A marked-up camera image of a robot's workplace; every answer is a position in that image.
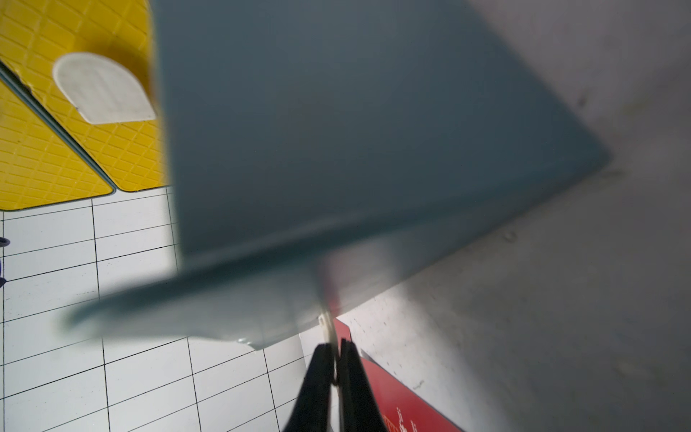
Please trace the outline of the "teal drawer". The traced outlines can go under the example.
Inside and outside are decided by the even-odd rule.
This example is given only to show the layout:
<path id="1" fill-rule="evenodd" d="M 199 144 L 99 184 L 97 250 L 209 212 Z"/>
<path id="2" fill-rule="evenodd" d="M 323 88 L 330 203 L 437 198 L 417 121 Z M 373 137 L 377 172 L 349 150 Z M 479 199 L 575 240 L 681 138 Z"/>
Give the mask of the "teal drawer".
<path id="1" fill-rule="evenodd" d="M 255 349 L 579 182 L 599 140 L 465 1 L 154 1 L 178 272 L 82 338 Z"/>

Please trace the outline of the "yellow drawer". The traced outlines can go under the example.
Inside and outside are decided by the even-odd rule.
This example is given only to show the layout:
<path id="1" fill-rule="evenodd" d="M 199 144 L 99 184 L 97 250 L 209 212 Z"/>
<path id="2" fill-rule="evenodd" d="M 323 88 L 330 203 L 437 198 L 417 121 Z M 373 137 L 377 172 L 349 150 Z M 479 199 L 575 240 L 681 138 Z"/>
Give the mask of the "yellow drawer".
<path id="1" fill-rule="evenodd" d="M 1 210 L 111 194 L 109 186 L 6 84 L 1 85 Z"/>
<path id="2" fill-rule="evenodd" d="M 124 192 L 165 185 L 158 121 L 93 125 L 59 90 L 55 62 L 72 52 L 112 59 L 151 86 L 153 32 L 146 1 L 4 1 L 1 61 Z"/>

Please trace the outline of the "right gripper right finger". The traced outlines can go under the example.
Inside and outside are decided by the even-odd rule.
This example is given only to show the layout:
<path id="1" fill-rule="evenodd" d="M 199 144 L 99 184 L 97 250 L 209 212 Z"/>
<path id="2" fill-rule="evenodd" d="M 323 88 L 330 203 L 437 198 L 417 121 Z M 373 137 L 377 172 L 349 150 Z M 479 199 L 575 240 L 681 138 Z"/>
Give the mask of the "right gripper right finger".
<path id="1" fill-rule="evenodd" d="M 337 380 L 340 430 L 386 432 L 356 344 L 345 338 L 340 342 Z"/>

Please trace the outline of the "red postcard small white text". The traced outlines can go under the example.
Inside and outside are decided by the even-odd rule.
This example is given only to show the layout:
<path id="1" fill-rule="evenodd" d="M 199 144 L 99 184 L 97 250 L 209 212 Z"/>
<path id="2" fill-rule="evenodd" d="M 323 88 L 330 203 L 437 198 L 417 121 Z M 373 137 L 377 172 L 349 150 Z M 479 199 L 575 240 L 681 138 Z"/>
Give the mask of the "red postcard small white text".
<path id="1" fill-rule="evenodd" d="M 327 342 L 333 345 L 336 355 L 336 377 L 333 385 L 338 395 L 337 414 L 340 429 L 337 361 L 342 338 L 353 343 L 354 340 L 350 328 L 336 318 L 340 313 L 339 297 L 335 290 L 334 278 L 323 267 L 320 268 L 320 282 L 323 285 L 322 296 L 326 302 L 326 316 L 320 320 L 320 324 L 325 329 Z M 357 351 L 387 431 L 459 431 L 461 429 L 358 347 Z"/>

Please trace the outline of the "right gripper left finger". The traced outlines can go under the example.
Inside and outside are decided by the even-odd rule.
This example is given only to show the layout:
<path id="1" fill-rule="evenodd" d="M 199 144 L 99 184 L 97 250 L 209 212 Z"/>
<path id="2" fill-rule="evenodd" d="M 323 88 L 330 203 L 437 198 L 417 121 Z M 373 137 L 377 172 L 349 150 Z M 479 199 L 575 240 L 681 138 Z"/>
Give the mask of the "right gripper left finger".
<path id="1" fill-rule="evenodd" d="M 332 344 L 317 345 L 283 432 L 329 431 L 331 387 L 336 377 Z"/>

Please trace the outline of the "teal drawer cabinet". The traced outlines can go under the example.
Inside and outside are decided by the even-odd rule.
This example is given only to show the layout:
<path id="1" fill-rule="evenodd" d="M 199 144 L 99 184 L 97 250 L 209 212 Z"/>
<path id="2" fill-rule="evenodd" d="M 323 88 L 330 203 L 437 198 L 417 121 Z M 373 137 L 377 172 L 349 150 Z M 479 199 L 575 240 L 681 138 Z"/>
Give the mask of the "teal drawer cabinet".
<path id="1" fill-rule="evenodd" d="M 36 99 L 28 86 L 25 86 L 16 73 L 12 72 L 9 66 L 1 62 L 1 81 L 16 95 L 38 118 L 45 123 L 77 156 L 82 159 L 88 167 L 93 169 L 114 194 L 118 190 L 115 182 L 106 174 L 104 169 L 77 143 L 77 141 L 67 132 L 67 130 L 52 116 L 47 109 Z"/>

